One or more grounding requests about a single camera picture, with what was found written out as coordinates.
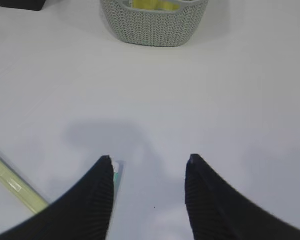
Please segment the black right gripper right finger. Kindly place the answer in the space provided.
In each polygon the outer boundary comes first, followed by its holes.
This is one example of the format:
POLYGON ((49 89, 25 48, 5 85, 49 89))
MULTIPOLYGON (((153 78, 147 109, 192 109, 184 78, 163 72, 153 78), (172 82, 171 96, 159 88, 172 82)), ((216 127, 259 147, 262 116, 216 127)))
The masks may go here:
POLYGON ((187 162, 184 190, 196 240, 300 240, 300 229, 244 197, 198 154, 187 162))

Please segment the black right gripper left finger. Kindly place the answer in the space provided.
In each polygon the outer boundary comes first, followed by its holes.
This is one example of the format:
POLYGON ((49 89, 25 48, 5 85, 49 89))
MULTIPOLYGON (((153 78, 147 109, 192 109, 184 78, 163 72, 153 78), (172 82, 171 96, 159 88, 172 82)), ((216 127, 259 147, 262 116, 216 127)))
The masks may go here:
POLYGON ((105 240, 114 200, 114 167, 105 155, 61 198, 0 240, 105 240))

